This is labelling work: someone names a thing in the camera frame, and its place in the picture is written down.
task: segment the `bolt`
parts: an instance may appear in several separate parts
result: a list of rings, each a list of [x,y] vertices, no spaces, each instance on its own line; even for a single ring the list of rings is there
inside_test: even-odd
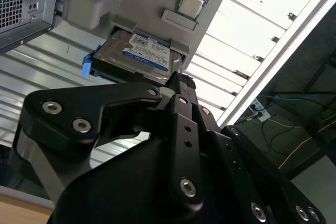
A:
[[[203,107],[202,108],[202,111],[207,114],[207,115],[210,115],[210,110],[208,110],[207,108]]]
[[[306,212],[299,206],[296,206],[295,207],[296,209],[296,212],[298,212],[298,215],[305,221],[308,221],[309,218],[308,218],[308,215],[306,214]]]
[[[154,89],[148,89],[147,92],[151,95],[157,95],[158,94]]]
[[[266,222],[266,214],[256,203],[251,203],[251,211],[260,222]]]
[[[189,179],[186,179],[186,178],[182,179],[180,181],[180,188],[186,196],[191,197],[191,198],[195,197],[196,188],[195,188],[194,184]]]
[[[235,128],[231,128],[230,130],[233,134],[235,134],[236,136],[239,136],[239,133]]]
[[[315,213],[315,211],[311,207],[308,207],[308,211],[310,212],[310,214],[314,217],[314,219],[317,222],[321,221],[320,217],[317,215],[317,213]]]
[[[48,101],[42,104],[42,109],[49,114],[56,115],[62,111],[62,106],[57,102]]]
[[[76,119],[73,121],[72,127],[80,133],[87,133],[91,129],[91,124],[85,119]]]
[[[187,104],[187,103],[188,103],[188,101],[185,100],[183,97],[180,97],[180,101],[181,101],[182,103],[184,103],[184,104]]]

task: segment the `power socket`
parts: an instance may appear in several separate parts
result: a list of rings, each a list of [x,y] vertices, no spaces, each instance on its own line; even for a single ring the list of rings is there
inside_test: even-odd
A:
[[[251,105],[249,106],[250,110],[255,113],[261,113],[262,116],[258,117],[261,122],[266,121],[267,119],[271,118],[271,115],[267,112],[265,107],[257,100],[254,99]]]

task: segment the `blue cable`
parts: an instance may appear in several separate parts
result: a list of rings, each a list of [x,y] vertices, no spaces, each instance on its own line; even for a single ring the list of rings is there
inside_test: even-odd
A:
[[[267,95],[267,94],[260,94],[258,95],[259,97],[267,97],[267,98],[274,98],[275,100],[284,100],[284,101],[301,101],[301,98],[285,98],[285,97],[279,97],[277,95]],[[310,98],[310,97],[315,97],[317,94],[311,94],[306,97],[302,97],[303,99],[305,98]]]

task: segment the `sticker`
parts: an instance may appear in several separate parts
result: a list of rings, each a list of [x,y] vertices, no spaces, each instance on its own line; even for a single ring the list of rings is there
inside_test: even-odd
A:
[[[125,48],[122,53],[147,65],[169,71],[169,44],[152,39],[146,35],[133,34],[130,39],[133,48]]]

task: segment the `barcode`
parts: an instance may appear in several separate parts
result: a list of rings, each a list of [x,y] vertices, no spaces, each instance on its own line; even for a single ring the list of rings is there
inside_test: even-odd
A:
[[[134,37],[132,42],[134,42],[134,43],[136,43],[138,45],[141,45],[143,47],[148,46],[148,41],[145,40],[145,39],[141,39],[139,37]]]

